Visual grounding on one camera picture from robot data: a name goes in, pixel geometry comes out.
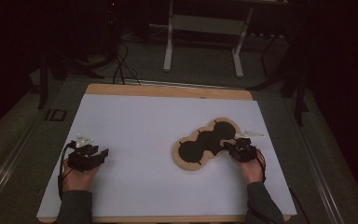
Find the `human hand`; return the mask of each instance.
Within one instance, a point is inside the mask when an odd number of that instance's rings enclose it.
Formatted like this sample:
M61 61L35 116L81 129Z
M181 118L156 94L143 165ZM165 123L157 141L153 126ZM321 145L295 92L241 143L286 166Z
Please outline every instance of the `human hand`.
M63 161L62 173L62 190L63 192L69 190L90 190L92 179L97 173L99 167L95 167L84 173L78 172L68 166L68 159Z
M233 160L240 167L241 175L246 185L249 185L254 182L263 182L264 170L266 169L266 161L264 160L260 149L257 150L257 158L261 161L263 168L261 167L257 159L247 162L240 162L233 158Z

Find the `white table leg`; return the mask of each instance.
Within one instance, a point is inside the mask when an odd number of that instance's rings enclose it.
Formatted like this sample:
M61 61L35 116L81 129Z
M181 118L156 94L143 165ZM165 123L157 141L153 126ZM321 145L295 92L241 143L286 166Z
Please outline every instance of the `white table leg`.
M168 18L168 43L167 49L165 50L165 59L164 59L164 72L171 71L171 61L172 61L172 16L173 16L173 0L170 1L170 17Z
M232 58L234 60L234 67L235 67L235 73L237 74L237 77L242 78L243 72L242 72L242 65L241 65L241 59L240 59L240 51L242 48L243 40L246 37L246 32L249 27L249 22L251 21L252 15L253 15L254 9L251 7L248 11L248 16L246 18L246 21L243 23L240 39L238 41L238 45L236 48L232 49Z

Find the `gray sleeve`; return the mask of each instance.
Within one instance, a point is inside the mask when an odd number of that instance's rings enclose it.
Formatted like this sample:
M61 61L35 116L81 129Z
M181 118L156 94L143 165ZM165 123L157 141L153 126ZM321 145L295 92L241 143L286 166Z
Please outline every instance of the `gray sleeve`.
M71 190L62 195L57 224L91 224L92 193L86 190Z
M248 212L246 213L246 224L284 222L281 210L272 201L263 183L249 184L247 189Z

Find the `cable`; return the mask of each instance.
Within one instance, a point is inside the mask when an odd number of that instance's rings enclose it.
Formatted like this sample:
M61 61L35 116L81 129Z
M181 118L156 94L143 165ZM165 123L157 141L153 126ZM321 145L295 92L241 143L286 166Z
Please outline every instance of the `cable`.
M265 217L264 215L262 215L261 213L257 212L252 206L251 204L248 202L248 212L252 215L254 215L255 217L260 218L261 220L265 221L268 224L278 224L276 222L274 222L273 220L269 219L268 217Z
M58 194L60 195L60 199L62 199L62 195L63 195L63 189L62 189L62 182L63 180L66 178L62 177L62 167L63 167L63 158L65 157L66 154L66 150L68 149L69 146L71 146L72 143L68 143L66 144L65 148L62 151L61 154L61 160L60 160L60 172L58 173Z
M258 162L258 164L260 165L260 167L261 167L261 170L263 171L263 183L266 181L266 164L264 164L263 165L263 162L261 162L261 160L260 159L258 159L258 157L256 157L256 159L257 159L257 162Z
M136 77L138 75L138 73L134 70L134 69L130 69L129 66L125 63L125 60L129 54L129 48L126 44L124 44L123 42L119 42L119 44L121 44L122 46L124 46L124 48L126 49L126 52L124 54L124 57L120 57L119 55L117 55L117 61L118 61L118 66L117 66L117 69L115 71L115 73L113 74L113 84L115 84L115 81L116 81L116 77L117 77L117 73L118 71L120 72L120 76L121 76L121 80L123 82L123 85L126 85L126 82L125 82L125 78L124 78L124 74L123 74L123 64L125 65L125 67L128 69L128 71L130 72L130 74L132 75L132 77L138 82L138 84L141 86L141 83L139 82L138 78Z
M139 79L137 78L138 72L137 72L135 69L130 68L130 67L127 65L127 63L124 62L124 61L122 61L122 65L124 65L124 67L127 68L127 70L129 71L129 73L131 74L131 77L132 77L133 79L135 79L136 82L138 82L138 84L141 86L141 82L139 82Z
M71 174L71 172L73 171L74 169L71 169L69 172L68 172L68 174L66 174L63 178L62 178L62 180L64 180L69 174Z
M305 213L305 210L304 210L303 206L301 205L300 201L298 200L297 196L295 195L295 192L292 190L292 187L289 186L288 188L289 188L290 193L293 195L293 197L295 198L296 202L298 203L298 206L300 207L300 210L301 210L302 214L304 215L305 220L307 221L308 224L310 224L310 220L308 219L308 216Z

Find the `blob-shaped cutout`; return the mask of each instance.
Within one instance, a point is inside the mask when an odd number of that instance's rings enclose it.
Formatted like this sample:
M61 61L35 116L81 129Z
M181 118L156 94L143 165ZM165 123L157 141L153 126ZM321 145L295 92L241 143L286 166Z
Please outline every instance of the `blob-shaped cutout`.
M198 170L219 155L223 142L234 139L235 133L240 132L240 127L231 119L214 119L207 127L177 141L173 147L173 160L184 170Z

